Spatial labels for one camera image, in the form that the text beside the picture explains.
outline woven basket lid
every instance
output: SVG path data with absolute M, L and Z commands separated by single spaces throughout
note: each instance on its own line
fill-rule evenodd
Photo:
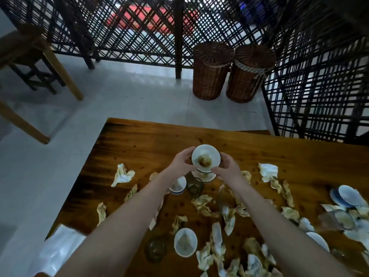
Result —
M 225 43 L 199 43 L 193 48 L 193 56 L 205 65 L 219 66 L 232 62 L 234 50 Z
M 267 46 L 255 44 L 237 47 L 234 58 L 253 68 L 271 68 L 277 61 L 276 55 Z

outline human arm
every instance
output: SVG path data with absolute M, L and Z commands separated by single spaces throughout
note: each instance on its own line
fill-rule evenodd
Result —
M 123 276 L 168 188 L 196 170 L 185 163 L 194 149 L 178 153 L 166 169 L 108 216 L 86 237 L 56 277 Z
M 225 169 L 215 167 L 212 172 L 220 175 L 245 204 L 285 277 L 353 276 L 344 265 L 293 225 L 249 185 L 230 155 L 221 153 L 221 156 Z

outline wooden table leg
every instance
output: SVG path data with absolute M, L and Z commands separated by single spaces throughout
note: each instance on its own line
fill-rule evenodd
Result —
M 76 97 L 78 101 L 83 100 L 83 94 L 79 90 L 79 88 L 74 83 L 71 76 L 68 74 L 68 72 L 65 70 L 64 66 L 60 63 L 58 58 L 55 56 L 53 51 L 51 50 L 48 42 L 40 37 L 37 45 L 35 45 L 36 48 L 41 49 L 44 52 L 44 55 L 49 60 L 51 65 L 54 67 L 55 71 L 59 74 L 61 79 L 65 82 L 71 93 Z
M 0 101 L 0 116 L 4 119 L 10 121 L 16 127 L 20 128 L 28 135 L 35 138 L 37 141 L 47 144 L 50 142 L 50 138 L 43 135 L 40 131 L 22 119 L 19 115 L 17 115 L 7 104 Z

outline wicker basket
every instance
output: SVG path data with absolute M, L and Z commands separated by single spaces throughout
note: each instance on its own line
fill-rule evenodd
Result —
M 237 103 L 251 101 L 265 80 L 265 72 L 271 70 L 275 63 L 275 54 L 266 46 L 251 44 L 237 47 L 227 97 Z
M 225 43 L 207 42 L 193 49 L 193 94 L 203 100 L 220 95 L 234 50 Z

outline human hand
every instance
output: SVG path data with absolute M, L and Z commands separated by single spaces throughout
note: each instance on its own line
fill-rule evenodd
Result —
M 167 167 L 167 170 L 170 171 L 170 174 L 175 177 L 175 179 L 179 179 L 183 177 L 190 171 L 195 171 L 197 169 L 196 166 L 187 164 L 185 161 L 190 158 L 195 147 L 191 147 L 181 151 L 176 154 L 172 163 Z
M 244 182 L 245 179 L 233 157 L 225 153 L 220 153 L 220 156 L 222 157 L 224 168 L 213 167 L 210 170 L 214 174 L 220 176 L 221 179 L 233 189 L 237 183 L 240 183 L 240 181 Z

